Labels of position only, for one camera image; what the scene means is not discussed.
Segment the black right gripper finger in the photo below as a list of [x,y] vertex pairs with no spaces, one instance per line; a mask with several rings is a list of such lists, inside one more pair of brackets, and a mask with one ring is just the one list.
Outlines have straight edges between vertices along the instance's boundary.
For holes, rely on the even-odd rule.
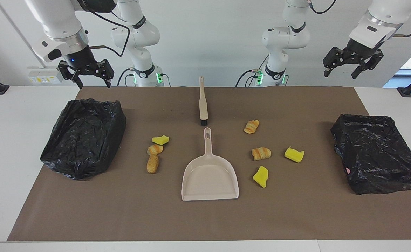
[[67,62],[59,62],[58,71],[61,73],[64,80],[70,80],[75,83],[78,88],[83,88],[82,80],[79,78],[79,71],[75,70],[74,73],[71,73]]
[[107,59],[104,59],[98,63],[98,72],[100,74],[100,78],[105,82],[106,87],[111,88],[111,80],[114,78],[115,72]]

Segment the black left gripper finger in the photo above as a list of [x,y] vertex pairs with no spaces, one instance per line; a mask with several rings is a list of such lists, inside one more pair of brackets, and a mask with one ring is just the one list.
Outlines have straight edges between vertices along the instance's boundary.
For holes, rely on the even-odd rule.
[[382,51],[376,51],[367,62],[359,56],[355,56],[355,62],[358,63],[358,67],[353,71],[352,79],[356,79],[364,71],[373,70],[382,60],[383,56]]
[[327,78],[330,75],[334,68],[341,67],[342,65],[346,64],[344,59],[345,52],[345,49],[340,49],[338,47],[333,47],[330,49],[330,51],[323,59],[323,65],[326,68],[324,70],[325,78]]

